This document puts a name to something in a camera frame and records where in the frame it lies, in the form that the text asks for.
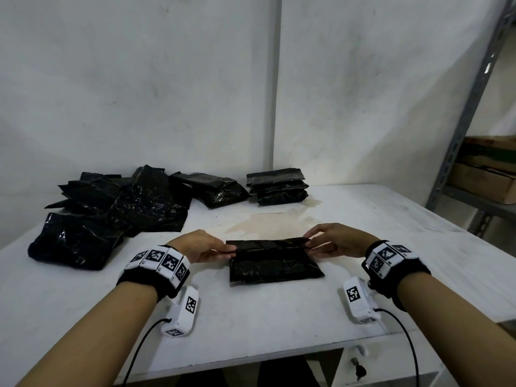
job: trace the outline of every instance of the stack of black packages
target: stack of black packages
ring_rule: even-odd
[[[194,172],[183,174],[176,172],[170,176],[174,182],[192,185],[194,198],[203,202],[208,208],[236,204],[249,198],[249,193],[235,179]]]
[[[307,238],[232,240],[236,256],[230,259],[230,282],[262,283],[324,277],[304,249]]]
[[[305,190],[308,185],[303,180],[299,168],[247,174],[249,193],[258,195],[258,203],[264,206],[303,201],[308,196]]]
[[[122,236],[144,232],[180,232],[192,190],[170,181],[164,169],[140,167],[130,178],[83,172],[60,186],[66,200],[47,206],[41,234],[29,246],[35,260],[100,270]]]

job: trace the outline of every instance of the shelving unit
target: shelving unit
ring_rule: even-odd
[[[446,152],[445,159],[437,175],[432,191],[425,207],[432,212],[437,206],[437,202],[441,194],[464,202],[472,207],[478,208],[477,214],[470,224],[468,231],[482,237],[485,234],[489,223],[493,216],[503,217],[507,220],[516,221],[516,205],[504,205],[494,202],[478,195],[473,195],[464,190],[446,185],[450,170],[457,158],[460,146],[466,137],[466,133],[470,127],[475,111],[481,101],[482,94],[489,81],[489,77],[493,71],[496,60],[505,43],[509,29],[515,21],[516,16],[516,0],[507,0],[504,9],[496,24],[491,41],[487,47],[486,54],[482,59],[481,66],[475,77],[475,81],[471,88],[468,100],[464,106],[464,110],[459,118],[454,135]]]

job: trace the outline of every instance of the wrist strap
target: wrist strap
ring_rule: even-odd
[[[190,275],[187,257],[170,246],[156,246],[135,255],[127,264],[117,285],[124,281],[150,285],[156,289],[158,301],[177,296]]]
[[[402,279],[418,271],[431,274],[415,253],[388,240],[376,241],[367,249],[362,267],[370,277],[369,287],[392,299],[394,305],[402,311],[405,308],[397,294]]]

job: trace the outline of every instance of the forearm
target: forearm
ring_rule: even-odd
[[[413,273],[397,294],[461,386],[513,386],[516,341],[439,280]]]
[[[151,286],[132,282],[116,286],[18,386],[113,385],[156,302]]]

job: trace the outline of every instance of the cardboard box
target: cardboard box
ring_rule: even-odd
[[[457,162],[516,173],[516,135],[466,137]]]
[[[516,174],[455,163],[448,183],[503,204],[516,204]]]

